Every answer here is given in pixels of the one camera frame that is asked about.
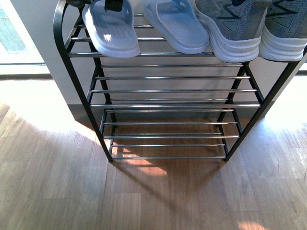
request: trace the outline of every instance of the white slipper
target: white slipper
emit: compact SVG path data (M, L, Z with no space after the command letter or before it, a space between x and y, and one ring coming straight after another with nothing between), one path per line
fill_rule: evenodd
M82 18L99 53L112 58L131 58L140 53L128 0L124 0L121 12L106 11L105 0L95 0L84 7Z
M209 36L189 0L142 0L144 16L177 51L197 54L209 47Z

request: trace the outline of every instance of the window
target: window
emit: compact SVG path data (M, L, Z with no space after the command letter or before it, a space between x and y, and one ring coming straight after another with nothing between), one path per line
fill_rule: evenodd
M33 66L39 67L39 71L42 73L48 72L44 60L12 3L9 0L0 0L1 73L12 74L19 69L22 74L25 74L27 73L26 69L35 71Z

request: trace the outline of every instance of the sneaker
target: sneaker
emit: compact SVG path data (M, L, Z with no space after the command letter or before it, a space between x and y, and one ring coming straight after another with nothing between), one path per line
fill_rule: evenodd
M260 36L271 0L193 0L209 33L214 54L224 62L245 62L259 54Z
M261 57L298 61L307 45L307 1L272 0L259 46Z

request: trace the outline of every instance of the shoe rack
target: shoe rack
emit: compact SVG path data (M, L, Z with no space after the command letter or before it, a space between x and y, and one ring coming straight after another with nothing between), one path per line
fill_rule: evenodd
M88 118L94 128L95 133L101 143L101 146L106 154L106 157L110 162L113 160L126 160L126 159L223 159L224 161L228 161L230 157L234 154L236 149L239 147L241 142L244 140L246 135L255 125L256 121L261 117L261 115L266 111L270 102L278 93L280 88L286 82L290 74L293 72L295 67L298 65L298 62L288 63L268 95L264 98L257 83L253 76L251 69L249 68L249 62L245 63L237 63L237 64L154 64L152 65L150 62L147 64L104 64L101 62L101 58L103 55L98 53L93 44L91 43L91 39L88 35L88 32L83 24L83 20L80 16L78 17L68 39L66 41L63 40L62 35L62 24L64 13L68 4L65 0L59 0L58 5L56 7L55 16L54 16L54 37L56 46L61 55L61 58L64 62L64 65L69 73L71 81L77 91L77 94L85 108L85 111L88 115ZM135 17L142 17L141 14L135 15ZM151 28L150 25L135 25L136 30ZM85 37L81 37L80 32L85 30ZM164 39L161 37L139 37L140 42L157 42L163 41ZM88 43L91 52L72 52L73 47L76 43ZM141 53L138 57L146 60L149 57L167 57L172 59L173 57L183 58L186 60L187 58L199 57L199 58L209 58L214 57L212 52L204 52L195 55L187 55L181 54L179 52L150 52L150 53ZM91 80L91 84L88 90L88 93L85 94L80 83L79 75L77 74L72 59L73 58L91 58L95 64L95 68L93 70L93 77ZM105 75L105 70L108 68L123 68L123 69L139 69L139 68L237 68L238 73L236 76L108 76ZM126 89L119 90L114 87L111 87L112 84L110 82L122 82L122 85L125 85L127 81L171 81L171 80L201 80L201 81L227 81L231 82L232 86L229 89L157 89L157 90L139 90L139 89ZM241 89L239 85L241 82L247 81L250 85L248 89ZM132 94L139 95L137 99L135 98L118 98L120 95ZM150 93L151 95L155 95L151 98L146 98L144 95L146 93ZM182 95L180 98L173 98L171 95ZM208 93L215 93L225 95L225 98L189 98L187 99L186 95L189 93L197 93L198 95L205 95ZM234 96L237 93L245 93L245 94L253 94L257 99L257 103L253 104L245 104L245 103L236 103L234 101ZM95 95L104 95L105 103L96 104L92 103L92 99ZM101 121L97 122L97 119L94 116L93 108L101 108ZM254 107L256 112L248 122L248 124L243 128L240 119L238 116L238 109L248 109ZM177 121L170 120L161 122L160 120L153 120L150 122L147 121L120 121L118 117L123 117L122 115L135 115L138 117L142 114L154 114L160 115L163 117L168 117L170 113L194 113L194 114L218 114L216 115L216 119L212 121L204 120L188 120L188 121ZM225 119L225 116L231 116L231 121L229 119ZM169 127L164 130L171 130L171 132L153 132L153 133L142 133L143 126L153 127L152 130L155 131L154 127L157 126ZM196 125L196 126L210 126L212 131L206 133L193 132L193 130L189 130L189 128L184 128L186 125ZM126 127L133 127L133 131L140 127L140 131L136 132L127 132ZM224 132L226 126L233 126L232 130L236 131L236 134L227 134ZM176 132L174 127L183 127L180 131ZM136 148L156 148L159 149L164 148L177 148L179 149L177 156L167 156L163 154L158 154L153 156L133 156L133 154L126 155L112 155L112 149L116 148L129 148L131 151ZM212 156L202 156L201 153L199 155L189 154L187 150L191 150L194 147L196 148L210 148L210 152Z

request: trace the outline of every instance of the shoe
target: shoe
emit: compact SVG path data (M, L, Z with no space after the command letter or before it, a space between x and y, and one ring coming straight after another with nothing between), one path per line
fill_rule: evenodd
M82 18L99 53L111 58L131 58L140 53L133 28L133 8L128 0L123 1L120 12L106 11L105 0L95 0L84 7Z
M209 48L209 36L189 0L142 0L142 11L169 44L185 54Z
M209 32L221 61L251 61L259 54L266 9L271 0L193 0L196 16Z
M259 54L273 61L299 61L307 45L307 1L272 0Z

